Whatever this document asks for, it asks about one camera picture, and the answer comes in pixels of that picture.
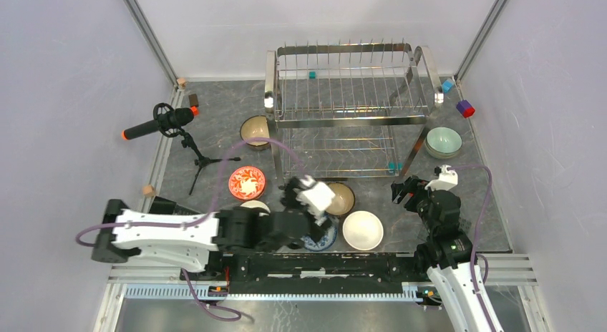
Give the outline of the red floral bowl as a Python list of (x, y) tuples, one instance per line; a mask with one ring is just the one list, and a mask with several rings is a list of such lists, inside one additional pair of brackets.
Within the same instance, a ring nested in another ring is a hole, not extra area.
[(266, 176), (254, 166), (244, 166), (235, 170), (229, 177), (228, 189), (238, 200), (255, 200), (262, 196), (266, 188)]

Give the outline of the black patterned bowl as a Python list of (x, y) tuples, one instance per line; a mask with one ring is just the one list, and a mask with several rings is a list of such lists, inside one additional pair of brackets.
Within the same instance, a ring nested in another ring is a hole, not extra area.
[(341, 182), (331, 182), (329, 188), (334, 193), (334, 198), (326, 211), (330, 215), (343, 217), (348, 215), (355, 206), (356, 197), (354, 191)]

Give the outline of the blue white patterned bowl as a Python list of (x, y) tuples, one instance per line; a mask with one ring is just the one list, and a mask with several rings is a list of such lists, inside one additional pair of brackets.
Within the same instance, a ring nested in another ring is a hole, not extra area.
[(328, 216), (327, 220), (331, 222), (331, 226), (320, 241), (314, 242), (309, 236), (303, 236), (301, 238), (306, 250), (311, 252), (323, 252), (327, 251), (335, 243), (338, 235), (337, 220), (331, 216)]

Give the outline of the light green ribbed bowl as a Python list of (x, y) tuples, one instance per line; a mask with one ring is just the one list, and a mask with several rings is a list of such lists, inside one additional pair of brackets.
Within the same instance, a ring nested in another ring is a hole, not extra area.
[(435, 127), (426, 136), (425, 147), (436, 159), (450, 159), (457, 156), (462, 148), (460, 134), (448, 127)]

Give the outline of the orange bowl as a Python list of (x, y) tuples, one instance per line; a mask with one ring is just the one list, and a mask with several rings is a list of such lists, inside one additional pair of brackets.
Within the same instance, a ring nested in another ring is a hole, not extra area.
[(375, 214), (360, 210), (345, 218), (342, 235), (354, 249), (370, 251), (381, 243), (384, 237), (384, 227)]

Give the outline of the brown beige bowl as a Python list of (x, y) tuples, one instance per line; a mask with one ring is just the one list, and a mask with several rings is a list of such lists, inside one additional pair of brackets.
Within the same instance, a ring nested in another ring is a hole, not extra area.
[[(240, 127), (240, 137), (242, 140), (249, 140), (255, 137), (269, 138), (267, 119), (263, 115), (249, 117)], [(269, 142), (257, 141), (247, 142), (247, 145), (252, 150), (266, 150), (271, 147)]]

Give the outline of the steel dish rack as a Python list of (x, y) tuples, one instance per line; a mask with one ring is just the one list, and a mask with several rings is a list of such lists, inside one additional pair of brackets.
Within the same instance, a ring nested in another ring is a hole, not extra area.
[[(370, 41), (268, 51), (263, 105), (278, 181), (297, 170), (327, 180), (403, 177), (444, 96), (426, 45)], [(390, 162), (402, 163), (402, 171), (389, 173)]]

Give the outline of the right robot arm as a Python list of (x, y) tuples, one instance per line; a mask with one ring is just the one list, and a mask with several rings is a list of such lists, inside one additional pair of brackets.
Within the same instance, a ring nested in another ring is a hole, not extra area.
[(453, 170), (433, 180), (411, 176), (392, 183), (392, 200), (416, 213), (426, 228), (428, 236), (414, 252), (414, 273), (435, 286), (454, 330), (501, 331), (475, 245), (460, 226), (461, 199), (451, 191), (457, 184)]

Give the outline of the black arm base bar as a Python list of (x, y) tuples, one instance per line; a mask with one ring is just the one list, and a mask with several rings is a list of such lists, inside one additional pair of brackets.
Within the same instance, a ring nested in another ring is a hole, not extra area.
[(181, 280), (224, 280), (231, 294), (388, 294), (403, 283), (425, 283), (427, 269), (455, 265), (452, 256), (433, 259), (409, 253), (213, 252), (202, 272)]

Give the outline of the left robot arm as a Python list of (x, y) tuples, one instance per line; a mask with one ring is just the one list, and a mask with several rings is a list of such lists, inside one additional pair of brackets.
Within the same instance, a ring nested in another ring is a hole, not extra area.
[(316, 221), (332, 197), (325, 183), (306, 176), (289, 181), (282, 211), (237, 206), (205, 215), (145, 214), (112, 199), (95, 228), (91, 258), (100, 263), (148, 258), (216, 280), (225, 261), (212, 252), (273, 253), (300, 247), (303, 236), (321, 234)]

